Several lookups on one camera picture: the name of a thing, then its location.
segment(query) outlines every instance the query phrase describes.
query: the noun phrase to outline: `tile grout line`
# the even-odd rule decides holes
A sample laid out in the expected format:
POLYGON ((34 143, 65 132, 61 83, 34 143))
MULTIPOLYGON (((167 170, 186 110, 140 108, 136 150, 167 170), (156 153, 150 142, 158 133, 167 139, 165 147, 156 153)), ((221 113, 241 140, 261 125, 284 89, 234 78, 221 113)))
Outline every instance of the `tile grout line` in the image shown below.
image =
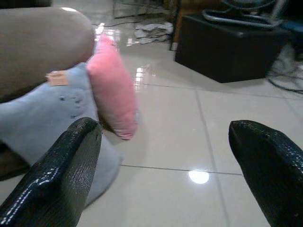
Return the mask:
POLYGON ((188 89, 188 90, 210 91, 210 92, 218 92, 218 93, 224 93, 224 94, 235 94, 235 95, 245 95, 245 96, 277 98, 277 99, 282 99, 282 100, 289 99, 289 100, 301 100, 301 101, 303 101, 303 98, 286 98, 286 97, 277 97, 277 96, 263 96, 263 95, 256 95, 256 94, 245 94, 245 93, 236 93, 236 92, 227 92, 227 91, 215 91, 215 90, 198 89, 198 88, 194 88, 194 87, 193 88, 191 88, 191 87, 176 87, 176 86, 170 86, 170 85, 145 84, 145 83, 138 83, 138 82, 135 82, 135 84, 142 84, 142 85, 155 86, 155 87, 170 87, 170 88, 180 88, 180 89, 188 89))
MULTIPOLYGON (((212 164, 213 164, 213 167, 214 167, 215 171, 217 171, 217 166, 216 166, 215 159, 214 159, 213 147, 212 147, 212 144, 211 144, 211 141, 210 141, 210 135, 209 135, 208 128, 207 128, 206 119, 205 119, 204 114, 203 114, 202 104, 200 102, 198 90, 196 88, 195 88, 195 95, 196 95, 196 101, 197 101, 197 104, 198 104, 198 109, 199 109, 199 112, 200 112, 200 118, 201 118, 201 121, 204 125, 204 131, 205 131, 207 145, 208 145, 208 148, 209 148, 211 161, 212 161, 212 164)), ((227 211, 225 199, 224 199, 224 196, 223 196, 223 190, 222 190, 222 186, 221 186, 219 177, 217 175, 215 175, 215 179, 217 181, 219 195, 220 195, 221 203, 222 203, 222 206, 223 206, 223 212, 224 212, 224 215, 225 215, 225 219, 227 221, 226 225, 228 227, 231 227, 231 220, 230 220, 230 217, 228 215, 228 211, 227 211)))
MULTIPOLYGON (((152 166, 134 166, 134 165, 125 165, 121 164, 120 166, 125 167, 134 167, 134 168, 144 168, 144 169, 158 169, 158 170, 171 170, 171 171, 180 171, 180 172, 190 172, 189 169, 174 169, 174 168, 162 168, 162 167, 152 167, 152 166)), ((235 173, 224 173, 224 172, 216 172, 216 171, 201 171, 206 172, 209 174, 222 174, 222 175, 234 175, 234 176, 243 176, 242 174, 235 174, 235 173)))

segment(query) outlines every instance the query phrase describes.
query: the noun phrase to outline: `glossy floor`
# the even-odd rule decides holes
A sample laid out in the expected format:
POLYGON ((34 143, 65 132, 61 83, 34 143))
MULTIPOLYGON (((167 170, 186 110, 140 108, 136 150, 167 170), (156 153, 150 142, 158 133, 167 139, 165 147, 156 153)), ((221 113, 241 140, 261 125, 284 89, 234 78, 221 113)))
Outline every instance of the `glossy floor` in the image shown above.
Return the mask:
MULTIPOLYGON (((217 83, 174 62, 167 43, 136 43, 131 24, 100 26, 98 32, 117 41, 134 80, 141 120, 131 141, 105 132, 124 161, 78 226, 268 227, 230 150, 228 125, 240 119, 261 122, 303 148, 302 97, 264 79, 217 83)), ((0 184, 6 189, 0 200, 18 180, 0 184)))

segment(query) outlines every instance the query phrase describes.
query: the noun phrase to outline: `pillow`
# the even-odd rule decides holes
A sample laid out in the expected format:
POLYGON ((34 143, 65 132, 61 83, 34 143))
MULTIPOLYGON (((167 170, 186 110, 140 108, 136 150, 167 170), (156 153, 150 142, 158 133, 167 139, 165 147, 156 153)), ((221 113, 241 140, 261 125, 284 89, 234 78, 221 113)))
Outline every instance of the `pillow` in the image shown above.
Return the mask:
MULTIPOLYGON (((33 165, 77 119, 98 121, 86 64, 66 72, 69 85, 43 83, 30 93, 0 104, 0 140, 33 165)), ((113 181, 119 170, 120 154, 103 136, 91 192, 94 201, 113 181)))
POLYGON ((99 116, 116 135, 130 140, 138 127, 134 85, 109 37, 100 37, 87 69, 99 116))

